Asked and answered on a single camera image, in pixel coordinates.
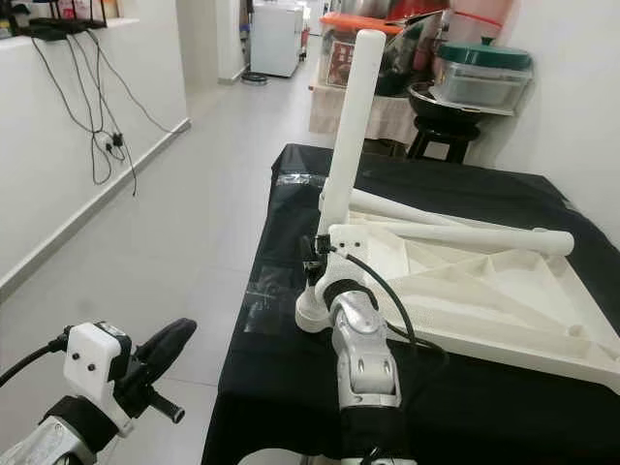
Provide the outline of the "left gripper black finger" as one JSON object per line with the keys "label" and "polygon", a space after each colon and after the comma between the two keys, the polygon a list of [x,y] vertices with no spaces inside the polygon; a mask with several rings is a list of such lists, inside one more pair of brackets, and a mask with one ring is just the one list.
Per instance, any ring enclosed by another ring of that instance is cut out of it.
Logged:
{"label": "left gripper black finger", "polygon": [[170,337],[168,338],[168,347],[170,349],[168,361],[170,363],[170,369],[183,353],[183,349],[185,349],[186,345],[189,344],[190,338],[198,331],[198,322],[192,319],[180,318],[173,320],[173,322],[168,325],[170,325]]}
{"label": "left gripper black finger", "polygon": [[149,340],[142,344],[136,358],[140,362],[137,378],[142,384],[154,384],[169,369],[168,338],[171,335],[171,325],[160,328]]}

